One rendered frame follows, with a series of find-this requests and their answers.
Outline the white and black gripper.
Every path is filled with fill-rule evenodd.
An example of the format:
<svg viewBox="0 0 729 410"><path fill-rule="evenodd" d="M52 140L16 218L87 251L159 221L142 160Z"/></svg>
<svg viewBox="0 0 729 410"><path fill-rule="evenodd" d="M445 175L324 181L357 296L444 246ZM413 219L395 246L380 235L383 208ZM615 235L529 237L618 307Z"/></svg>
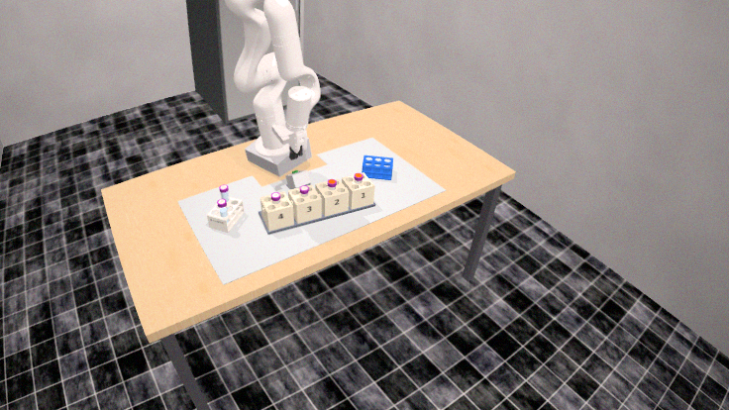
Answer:
<svg viewBox="0 0 729 410"><path fill-rule="evenodd" d="M289 158L291 160L298 158L303 155L302 149L307 150L307 131L299 131L293 135L288 136L289 138Z"/></svg>

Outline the blue tube rack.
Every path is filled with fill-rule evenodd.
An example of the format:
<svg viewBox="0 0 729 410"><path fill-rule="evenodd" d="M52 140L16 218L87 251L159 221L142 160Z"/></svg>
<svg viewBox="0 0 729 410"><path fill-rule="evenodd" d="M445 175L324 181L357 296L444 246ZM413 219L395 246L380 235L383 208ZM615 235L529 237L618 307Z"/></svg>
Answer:
<svg viewBox="0 0 729 410"><path fill-rule="evenodd" d="M372 160L367 160L367 157L371 157ZM380 158L381 161L376 161L376 158ZM385 162L385 159L389 159L391 160L391 162ZM371 165L366 165L365 163ZM375 166L375 164L380 166ZM385 167L384 165L387 165L389 167ZM364 173L368 178L391 180L392 167L393 158L366 155L363 161L362 173Z"/></svg>

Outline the beige bucket adapter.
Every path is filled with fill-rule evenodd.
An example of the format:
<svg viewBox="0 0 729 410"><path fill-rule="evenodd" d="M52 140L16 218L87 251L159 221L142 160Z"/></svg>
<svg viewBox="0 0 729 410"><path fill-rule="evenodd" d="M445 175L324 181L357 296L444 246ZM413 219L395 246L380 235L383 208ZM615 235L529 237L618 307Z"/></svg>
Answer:
<svg viewBox="0 0 729 410"><path fill-rule="evenodd" d="M375 185L364 173L362 175L363 181L361 184L355 183L353 175L342 177L342 183L349 191L349 207L351 209L373 204Z"/></svg>
<svg viewBox="0 0 729 410"><path fill-rule="evenodd" d="M312 185L308 187L310 191L308 197L301 197L300 188L288 190L288 199L293 205L293 215L297 224L322 218L322 199Z"/></svg>
<svg viewBox="0 0 729 410"><path fill-rule="evenodd" d="M315 190L322 199L322 213L329 216L349 209L349 191L340 181L335 179L337 186L335 190L329 190L327 181L315 184Z"/></svg>
<svg viewBox="0 0 729 410"><path fill-rule="evenodd" d="M284 191L279 194L279 204L272 204L271 195L260 198L261 215L269 231L294 225L293 206Z"/></svg>

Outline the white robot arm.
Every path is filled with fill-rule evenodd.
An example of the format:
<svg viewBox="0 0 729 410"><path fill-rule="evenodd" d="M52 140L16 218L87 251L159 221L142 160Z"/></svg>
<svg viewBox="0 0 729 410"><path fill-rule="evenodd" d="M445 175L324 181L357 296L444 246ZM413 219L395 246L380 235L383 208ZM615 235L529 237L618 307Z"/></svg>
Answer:
<svg viewBox="0 0 729 410"><path fill-rule="evenodd" d="M256 9L263 1L263 11ZM245 29L245 47L234 73L236 87L243 93L260 90L253 102L260 130L256 150L268 157L287 154L288 135L307 129L310 111L320 99L318 77L303 64L293 7L288 0L225 3ZM266 54L270 42L274 53ZM285 121L280 95L286 82L296 79L300 86L288 90Z"/></svg>

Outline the white tube rack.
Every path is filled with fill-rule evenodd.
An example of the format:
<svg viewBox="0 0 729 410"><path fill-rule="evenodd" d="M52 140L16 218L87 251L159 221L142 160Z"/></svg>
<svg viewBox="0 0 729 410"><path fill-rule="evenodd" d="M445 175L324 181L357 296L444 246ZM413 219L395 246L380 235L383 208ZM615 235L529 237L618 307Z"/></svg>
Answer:
<svg viewBox="0 0 729 410"><path fill-rule="evenodd" d="M225 218L220 217L220 212L218 212L219 209L217 208L217 206L218 205L216 204L212 208L212 210L207 214L209 228L229 233L231 231L231 229L234 227L234 225L241 218L241 216L245 213L243 201L240 199L230 197L230 201L227 202L227 208L228 207L230 207L230 208L228 209L228 216ZM214 215L211 215L211 213L213 211L216 211L216 213ZM232 214L234 214L234 215L232 215ZM229 219L229 223L227 224L228 219Z"/></svg>

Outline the grey bench mat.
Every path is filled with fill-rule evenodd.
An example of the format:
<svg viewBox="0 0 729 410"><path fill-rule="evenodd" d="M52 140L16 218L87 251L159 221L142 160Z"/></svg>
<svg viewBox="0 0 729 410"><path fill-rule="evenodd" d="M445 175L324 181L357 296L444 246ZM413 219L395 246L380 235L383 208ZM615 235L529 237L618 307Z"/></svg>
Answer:
<svg viewBox="0 0 729 410"><path fill-rule="evenodd" d="M327 165L308 171L311 185L362 173L365 155L393 157L391 180L369 179L374 207L282 232L269 235L259 211L263 196L284 191L288 197L286 178L263 187L253 176L226 184L230 197L243 200L245 212L229 233L208 224L207 214L221 199L219 187L177 202L225 285L446 191L374 138L316 154Z"/></svg>

